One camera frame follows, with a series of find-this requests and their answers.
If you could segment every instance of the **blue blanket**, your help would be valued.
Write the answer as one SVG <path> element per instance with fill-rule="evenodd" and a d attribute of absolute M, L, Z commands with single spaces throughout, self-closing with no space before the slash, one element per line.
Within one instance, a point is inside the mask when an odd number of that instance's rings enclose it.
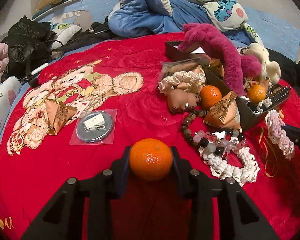
<path fill-rule="evenodd" d="M 119 36 L 132 38 L 153 33 L 180 32 L 186 23 L 212 23 L 202 5 L 187 0 L 169 2 L 172 15 L 167 13 L 162 0 L 121 0 L 109 16 L 109 28 Z M 254 42 L 243 28 L 234 27 L 224 34 L 238 46 Z"/>

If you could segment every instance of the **brown figurine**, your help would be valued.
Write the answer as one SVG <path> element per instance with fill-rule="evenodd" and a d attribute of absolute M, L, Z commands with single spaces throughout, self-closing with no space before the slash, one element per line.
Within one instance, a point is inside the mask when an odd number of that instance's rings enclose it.
<path fill-rule="evenodd" d="M 198 98 L 194 93 L 188 93 L 176 88 L 168 93 L 168 108 L 172 114 L 192 112 L 197 106 Z"/>

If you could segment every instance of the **white sticker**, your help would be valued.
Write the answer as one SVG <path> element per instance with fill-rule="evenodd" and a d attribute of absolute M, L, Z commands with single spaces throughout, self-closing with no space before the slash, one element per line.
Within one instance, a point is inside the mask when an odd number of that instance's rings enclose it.
<path fill-rule="evenodd" d="M 93 126 L 105 124 L 105 119 L 103 119 L 102 114 L 98 114 L 87 121 L 83 122 L 87 129 L 90 129 Z"/>

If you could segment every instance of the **black jacket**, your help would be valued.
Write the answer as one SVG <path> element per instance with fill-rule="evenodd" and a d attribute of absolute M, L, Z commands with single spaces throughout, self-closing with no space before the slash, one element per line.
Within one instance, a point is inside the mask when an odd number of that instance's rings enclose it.
<path fill-rule="evenodd" d="M 50 30 L 50 22 L 33 22 L 26 16 L 13 25 L 2 42 L 8 45 L 9 63 L 4 70 L 1 82 L 15 76 L 21 82 L 28 81 L 26 64 L 30 57 L 30 70 L 51 61 L 50 46 L 55 32 Z"/>

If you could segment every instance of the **orange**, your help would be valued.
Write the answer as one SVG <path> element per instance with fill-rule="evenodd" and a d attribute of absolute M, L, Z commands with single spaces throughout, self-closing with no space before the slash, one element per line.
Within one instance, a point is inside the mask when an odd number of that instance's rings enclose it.
<path fill-rule="evenodd" d="M 157 139 L 143 139 L 130 150 L 129 165 L 141 179 L 155 181 L 165 177 L 172 166 L 172 153 L 168 145 Z"/>
<path fill-rule="evenodd" d="M 201 106 L 205 110 L 209 110 L 215 103 L 222 99 L 221 92 L 215 86 L 207 85 L 200 91 Z"/>
<path fill-rule="evenodd" d="M 255 84 L 248 90 L 247 97 L 256 105 L 266 98 L 266 89 L 259 84 Z"/>

